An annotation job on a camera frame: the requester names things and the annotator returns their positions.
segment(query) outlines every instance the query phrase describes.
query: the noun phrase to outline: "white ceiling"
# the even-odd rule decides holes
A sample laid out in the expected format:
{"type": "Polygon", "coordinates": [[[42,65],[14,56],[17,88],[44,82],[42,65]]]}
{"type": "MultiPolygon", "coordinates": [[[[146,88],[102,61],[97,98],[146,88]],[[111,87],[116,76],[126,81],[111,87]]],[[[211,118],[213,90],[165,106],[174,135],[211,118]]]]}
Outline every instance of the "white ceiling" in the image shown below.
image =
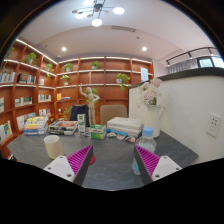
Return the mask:
{"type": "Polygon", "coordinates": [[[59,2],[30,22],[19,38],[28,41],[52,59],[87,56],[130,56],[163,61],[175,53],[214,47],[206,34],[185,14],[160,0],[106,0],[105,7],[122,7],[123,15],[101,13],[103,24],[93,27],[98,17],[76,19],[74,9],[84,0],[59,2]],[[136,32],[112,30],[124,26],[136,32]]]}

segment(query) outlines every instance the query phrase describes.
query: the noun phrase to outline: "cabinet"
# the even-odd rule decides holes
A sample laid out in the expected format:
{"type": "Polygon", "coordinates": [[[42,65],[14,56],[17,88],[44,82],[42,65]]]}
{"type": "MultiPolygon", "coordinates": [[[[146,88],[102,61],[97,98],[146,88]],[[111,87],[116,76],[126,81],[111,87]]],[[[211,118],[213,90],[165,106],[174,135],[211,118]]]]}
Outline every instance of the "cabinet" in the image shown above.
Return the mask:
{"type": "Polygon", "coordinates": [[[123,104],[128,109],[128,88],[125,88],[123,91],[120,89],[120,85],[116,83],[116,75],[118,73],[124,73],[131,77],[128,85],[135,85],[141,82],[141,67],[148,69],[150,73],[149,79],[154,77],[153,64],[150,61],[101,56],[75,58],[57,63],[22,40],[17,39],[13,47],[14,51],[10,58],[6,59],[6,69],[7,72],[15,72],[14,82],[0,83],[0,97],[5,99],[4,112],[0,113],[0,124],[10,120],[13,131],[13,135],[1,145],[4,158],[9,154],[7,144],[23,133],[23,130],[19,131],[18,129],[16,117],[32,112],[39,115],[39,110],[50,109],[50,118],[59,119],[64,115],[66,108],[72,105],[86,104],[85,97],[79,92],[80,83],[82,83],[83,92],[89,86],[95,88],[99,93],[100,100],[95,104],[95,114],[96,123],[100,123],[100,107],[102,105],[123,104]],[[31,52],[34,52],[38,59],[38,63],[35,66],[23,61],[26,55],[31,52]],[[93,61],[100,62],[99,69],[92,69],[91,63],[93,61]],[[49,63],[53,65],[54,71],[48,72],[45,70],[46,65],[49,63]],[[73,70],[70,72],[63,70],[63,66],[67,63],[72,63],[73,65],[73,70]],[[19,83],[17,78],[20,73],[35,76],[36,82],[34,84],[19,83]],[[64,85],[64,81],[61,79],[63,75],[69,75],[68,85],[64,85]],[[58,93],[63,93],[64,97],[70,97],[70,99],[57,100],[58,93]],[[51,101],[39,102],[39,95],[51,95],[51,101]],[[15,107],[15,99],[28,96],[32,97],[32,104],[15,107]]]}

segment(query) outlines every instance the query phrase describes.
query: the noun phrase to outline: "box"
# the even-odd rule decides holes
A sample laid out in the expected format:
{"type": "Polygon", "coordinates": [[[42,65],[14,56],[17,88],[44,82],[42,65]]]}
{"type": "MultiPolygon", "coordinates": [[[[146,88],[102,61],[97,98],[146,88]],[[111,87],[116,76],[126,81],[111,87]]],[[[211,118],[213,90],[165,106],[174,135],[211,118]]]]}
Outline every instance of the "box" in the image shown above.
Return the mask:
{"type": "Polygon", "coordinates": [[[93,124],[90,126],[90,132],[104,133],[106,131],[106,125],[93,124]]]}
{"type": "Polygon", "coordinates": [[[91,132],[90,133],[90,137],[93,139],[100,139],[103,140],[106,136],[106,131],[104,133],[95,133],[95,132],[91,132]]]}
{"type": "Polygon", "coordinates": [[[86,131],[86,115],[78,114],[78,129],[80,132],[86,131]]]}

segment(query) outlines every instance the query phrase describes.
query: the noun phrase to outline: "statue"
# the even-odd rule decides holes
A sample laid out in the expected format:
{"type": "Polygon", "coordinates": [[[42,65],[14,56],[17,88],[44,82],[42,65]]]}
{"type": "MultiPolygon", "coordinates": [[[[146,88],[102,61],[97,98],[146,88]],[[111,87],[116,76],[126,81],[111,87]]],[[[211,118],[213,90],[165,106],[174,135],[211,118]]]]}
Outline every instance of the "statue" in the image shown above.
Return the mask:
{"type": "Polygon", "coordinates": [[[89,100],[89,125],[96,124],[95,119],[95,109],[94,109],[94,102],[98,101],[100,99],[99,96],[92,93],[92,89],[90,87],[87,87],[86,90],[89,92],[89,94],[85,94],[82,92],[82,83],[80,84],[80,94],[88,98],[89,100]]]}

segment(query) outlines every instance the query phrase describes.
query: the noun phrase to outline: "window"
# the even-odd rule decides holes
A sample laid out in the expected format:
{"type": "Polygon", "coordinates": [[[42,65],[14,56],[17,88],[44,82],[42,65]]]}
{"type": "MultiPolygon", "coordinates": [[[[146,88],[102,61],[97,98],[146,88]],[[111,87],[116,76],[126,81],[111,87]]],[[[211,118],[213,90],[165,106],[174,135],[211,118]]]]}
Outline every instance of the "window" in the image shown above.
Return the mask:
{"type": "Polygon", "coordinates": [[[224,68],[224,62],[223,59],[220,57],[212,57],[213,63],[215,67],[224,68]]]}
{"type": "Polygon", "coordinates": [[[198,65],[200,68],[214,67],[211,57],[198,58],[198,65]]]}

